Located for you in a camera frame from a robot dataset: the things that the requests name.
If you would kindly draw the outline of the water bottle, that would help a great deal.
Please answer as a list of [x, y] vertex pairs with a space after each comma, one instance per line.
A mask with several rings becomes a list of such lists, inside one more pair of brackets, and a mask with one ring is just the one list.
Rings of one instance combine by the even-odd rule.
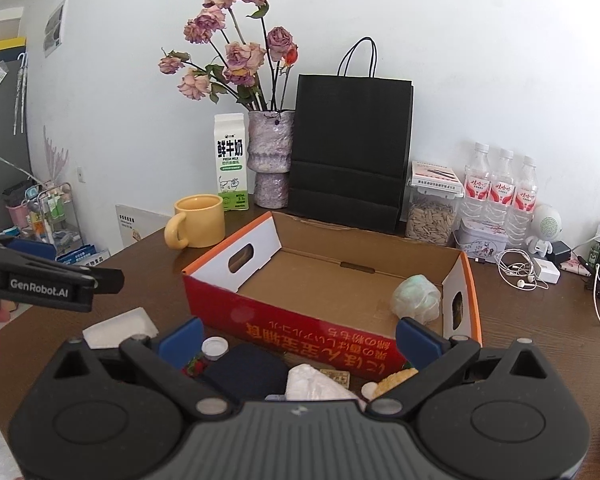
[[512, 209], [507, 220], [509, 245], [520, 247], [524, 242], [528, 227], [532, 221], [538, 198], [538, 182], [536, 182], [536, 163], [530, 156], [524, 156]]
[[504, 226], [515, 195], [515, 178], [512, 170], [514, 152], [502, 148], [500, 158], [491, 172], [490, 190], [486, 200], [486, 221]]
[[464, 198], [460, 206], [460, 218], [464, 221], [479, 221], [488, 198], [490, 181], [489, 147], [477, 142], [474, 154], [465, 166]]

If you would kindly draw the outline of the white milk carton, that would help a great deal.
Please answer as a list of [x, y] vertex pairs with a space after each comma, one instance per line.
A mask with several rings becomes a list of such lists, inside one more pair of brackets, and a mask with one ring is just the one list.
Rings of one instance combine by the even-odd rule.
[[247, 140], [242, 113], [214, 116], [216, 183], [225, 211], [249, 209]]

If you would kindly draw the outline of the clear seed container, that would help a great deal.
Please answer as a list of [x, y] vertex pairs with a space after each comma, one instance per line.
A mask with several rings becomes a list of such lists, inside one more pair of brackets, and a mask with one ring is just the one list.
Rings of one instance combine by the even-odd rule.
[[410, 240], [448, 246], [462, 193], [410, 186], [405, 235]]

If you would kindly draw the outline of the white round robot toy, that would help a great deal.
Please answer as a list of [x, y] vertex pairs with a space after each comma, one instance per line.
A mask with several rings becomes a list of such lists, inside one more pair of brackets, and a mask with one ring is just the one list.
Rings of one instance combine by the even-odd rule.
[[553, 243], [562, 232], [562, 217], [557, 209], [547, 204], [535, 207], [526, 238], [527, 252], [535, 257], [545, 258], [554, 252]]

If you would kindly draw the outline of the black paper shopping bag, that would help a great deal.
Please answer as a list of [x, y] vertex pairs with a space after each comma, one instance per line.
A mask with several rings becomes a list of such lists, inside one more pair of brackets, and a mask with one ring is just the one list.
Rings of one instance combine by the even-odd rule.
[[287, 211], [295, 216], [394, 234], [410, 156], [414, 87], [378, 78], [378, 51], [370, 37], [365, 77], [347, 75], [355, 48], [335, 75], [301, 75], [294, 109], [294, 140]]

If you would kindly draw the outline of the white wired earphones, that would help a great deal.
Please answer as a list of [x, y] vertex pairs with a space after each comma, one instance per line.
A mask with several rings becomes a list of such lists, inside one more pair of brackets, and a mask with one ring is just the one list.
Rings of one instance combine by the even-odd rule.
[[[520, 257], [520, 261], [507, 263], [508, 256]], [[498, 275], [509, 287], [521, 292], [532, 292], [535, 289], [547, 290], [548, 284], [539, 278], [534, 262], [528, 252], [520, 248], [507, 248], [495, 255], [494, 258]]]

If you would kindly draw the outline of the yellow white hamster plush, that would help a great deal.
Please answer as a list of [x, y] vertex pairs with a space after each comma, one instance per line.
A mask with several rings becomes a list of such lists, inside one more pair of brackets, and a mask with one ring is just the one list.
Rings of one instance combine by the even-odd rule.
[[361, 388], [362, 396], [367, 401], [373, 401], [398, 385], [401, 385], [402, 382], [406, 382], [417, 373], [418, 370], [416, 368], [407, 368], [406, 370], [400, 370], [400, 372], [389, 375], [381, 382], [368, 382]]

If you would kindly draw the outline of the blue white brochures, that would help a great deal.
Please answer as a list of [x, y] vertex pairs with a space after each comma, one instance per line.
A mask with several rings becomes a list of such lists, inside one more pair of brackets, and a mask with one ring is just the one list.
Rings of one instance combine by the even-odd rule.
[[97, 266], [109, 257], [108, 249], [98, 249], [94, 244], [87, 244], [57, 257], [56, 261], [68, 266]]

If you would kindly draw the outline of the water bottle left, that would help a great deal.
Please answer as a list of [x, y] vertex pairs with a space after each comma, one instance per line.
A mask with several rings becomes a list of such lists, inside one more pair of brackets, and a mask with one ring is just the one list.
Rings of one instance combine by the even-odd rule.
[[464, 198], [460, 206], [460, 218], [464, 221], [479, 221], [488, 198], [490, 181], [489, 147], [477, 142], [474, 154], [465, 166]]

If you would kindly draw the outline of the white tin box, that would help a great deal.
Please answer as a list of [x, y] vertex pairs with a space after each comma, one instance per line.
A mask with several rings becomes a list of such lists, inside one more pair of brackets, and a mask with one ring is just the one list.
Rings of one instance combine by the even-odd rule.
[[455, 240], [468, 258], [494, 263], [504, 252], [508, 236], [502, 226], [476, 220], [462, 220], [455, 231]]

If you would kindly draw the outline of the small white bottle cap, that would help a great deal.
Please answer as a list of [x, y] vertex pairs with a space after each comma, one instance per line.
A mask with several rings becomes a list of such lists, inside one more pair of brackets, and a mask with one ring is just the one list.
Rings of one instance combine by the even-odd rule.
[[201, 352], [204, 358], [210, 362], [221, 359], [230, 350], [228, 341], [220, 336], [206, 338], [201, 344]]

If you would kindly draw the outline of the plastic bag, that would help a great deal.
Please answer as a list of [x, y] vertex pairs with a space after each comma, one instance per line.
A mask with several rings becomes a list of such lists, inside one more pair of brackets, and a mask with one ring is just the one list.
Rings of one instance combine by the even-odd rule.
[[414, 318], [427, 324], [440, 316], [442, 293], [425, 275], [412, 275], [393, 292], [390, 310], [398, 318]]

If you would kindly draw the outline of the yellow ceramic mug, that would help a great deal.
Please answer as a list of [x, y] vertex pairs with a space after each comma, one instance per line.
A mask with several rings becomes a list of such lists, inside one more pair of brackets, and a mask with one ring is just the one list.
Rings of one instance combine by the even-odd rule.
[[174, 216], [163, 231], [166, 246], [174, 250], [206, 248], [225, 237], [223, 200], [219, 195], [197, 194], [174, 204]]

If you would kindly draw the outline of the dried pink roses bouquet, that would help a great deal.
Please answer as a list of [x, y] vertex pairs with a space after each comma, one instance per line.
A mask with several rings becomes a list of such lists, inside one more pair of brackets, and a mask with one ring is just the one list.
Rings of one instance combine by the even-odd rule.
[[[235, 13], [238, 4], [253, 7], [247, 18], [260, 24], [260, 42], [242, 33]], [[280, 112], [299, 48], [285, 27], [266, 26], [269, 10], [268, 0], [204, 0], [197, 15], [186, 21], [183, 36], [188, 44], [210, 47], [214, 57], [202, 65], [185, 51], [163, 51], [160, 73], [179, 74], [178, 92], [192, 101], [216, 103], [221, 96], [231, 96], [250, 112]]]

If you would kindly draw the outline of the purple textured vase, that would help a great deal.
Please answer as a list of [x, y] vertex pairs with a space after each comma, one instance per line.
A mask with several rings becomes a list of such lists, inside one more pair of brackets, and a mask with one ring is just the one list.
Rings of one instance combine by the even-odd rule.
[[248, 114], [248, 167], [256, 174], [253, 197], [266, 209], [288, 205], [294, 111]]

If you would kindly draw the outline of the white charger adapter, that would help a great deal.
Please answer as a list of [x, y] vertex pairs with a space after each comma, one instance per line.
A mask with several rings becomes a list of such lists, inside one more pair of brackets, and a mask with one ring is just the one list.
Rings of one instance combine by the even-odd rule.
[[555, 285], [558, 283], [560, 279], [560, 271], [558, 267], [554, 265], [554, 263], [536, 257], [532, 257], [531, 261], [533, 263], [533, 275], [537, 281], [550, 285]]

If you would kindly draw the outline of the white packet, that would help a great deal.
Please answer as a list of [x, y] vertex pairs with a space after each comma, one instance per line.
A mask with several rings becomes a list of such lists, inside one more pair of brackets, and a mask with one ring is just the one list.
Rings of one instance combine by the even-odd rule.
[[366, 408], [366, 403], [355, 393], [309, 364], [300, 364], [289, 370], [285, 399], [287, 401], [353, 400], [358, 402], [362, 410]]

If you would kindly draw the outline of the navy blue zip pouch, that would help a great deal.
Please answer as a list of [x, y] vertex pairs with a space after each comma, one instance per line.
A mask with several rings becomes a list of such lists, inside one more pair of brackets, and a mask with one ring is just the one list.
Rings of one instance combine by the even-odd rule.
[[201, 381], [233, 403], [262, 401], [286, 391], [289, 367], [279, 356], [254, 344], [238, 344], [211, 363]]

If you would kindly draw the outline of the water bottle right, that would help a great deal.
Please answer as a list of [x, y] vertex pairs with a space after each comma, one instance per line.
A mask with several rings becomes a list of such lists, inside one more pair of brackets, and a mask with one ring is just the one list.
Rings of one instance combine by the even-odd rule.
[[538, 198], [538, 182], [536, 182], [536, 163], [530, 156], [524, 156], [512, 209], [507, 220], [509, 245], [520, 247], [524, 242], [528, 227], [532, 221]]

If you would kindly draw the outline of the red artificial rose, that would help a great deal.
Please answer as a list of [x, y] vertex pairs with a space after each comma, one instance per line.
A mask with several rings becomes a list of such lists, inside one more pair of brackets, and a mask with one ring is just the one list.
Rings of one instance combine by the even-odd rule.
[[202, 354], [191, 359], [183, 368], [183, 372], [191, 378], [200, 376], [207, 368], [208, 362]]

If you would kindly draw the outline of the small wooden stamp block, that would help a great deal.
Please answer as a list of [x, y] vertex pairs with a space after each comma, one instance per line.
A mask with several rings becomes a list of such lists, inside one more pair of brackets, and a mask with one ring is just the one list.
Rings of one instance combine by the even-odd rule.
[[320, 372], [329, 379], [333, 380], [343, 388], [350, 387], [350, 373], [345, 370], [329, 370], [328, 368], [321, 368]]

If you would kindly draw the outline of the water bottle middle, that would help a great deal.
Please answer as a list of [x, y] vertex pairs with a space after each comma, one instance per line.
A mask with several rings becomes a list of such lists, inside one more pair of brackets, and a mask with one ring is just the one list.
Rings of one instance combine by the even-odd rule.
[[515, 178], [512, 170], [514, 152], [502, 148], [500, 158], [491, 172], [490, 190], [486, 200], [486, 221], [504, 226], [515, 195]]

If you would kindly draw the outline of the flat box on container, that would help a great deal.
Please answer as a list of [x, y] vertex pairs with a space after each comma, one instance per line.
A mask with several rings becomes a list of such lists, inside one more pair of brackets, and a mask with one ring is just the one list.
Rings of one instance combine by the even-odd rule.
[[464, 185], [452, 168], [429, 162], [411, 162], [410, 185], [456, 197], [464, 196]]

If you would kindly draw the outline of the translucent cotton swab box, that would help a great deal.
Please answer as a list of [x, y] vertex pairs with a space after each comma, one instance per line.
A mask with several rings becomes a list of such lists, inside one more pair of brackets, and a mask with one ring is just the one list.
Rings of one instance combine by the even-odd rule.
[[145, 309], [138, 307], [87, 327], [82, 335], [91, 349], [109, 349], [134, 335], [154, 338], [158, 333]]

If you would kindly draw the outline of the grey refrigerator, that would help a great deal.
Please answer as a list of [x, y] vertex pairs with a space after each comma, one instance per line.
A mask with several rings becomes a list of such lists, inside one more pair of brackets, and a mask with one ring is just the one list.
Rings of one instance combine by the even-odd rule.
[[[15, 126], [15, 112], [20, 110], [17, 103], [19, 69], [20, 62], [17, 60], [0, 62], [0, 157], [30, 171], [27, 127], [22, 120]], [[5, 200], [26, 179], [21, 171], [0, 160], [0, 228], [12, 225]]]

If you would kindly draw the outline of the red cardboard box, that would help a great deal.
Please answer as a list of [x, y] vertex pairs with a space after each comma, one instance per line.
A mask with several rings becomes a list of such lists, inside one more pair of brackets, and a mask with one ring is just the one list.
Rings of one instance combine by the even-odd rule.
[[430, 330], [482, 339], [464, 252], [267, 212], [183, 271], [192, 315], [274, 351], [381, 380], [400, 370], [396, 288], [423, 275], [441, 292]]

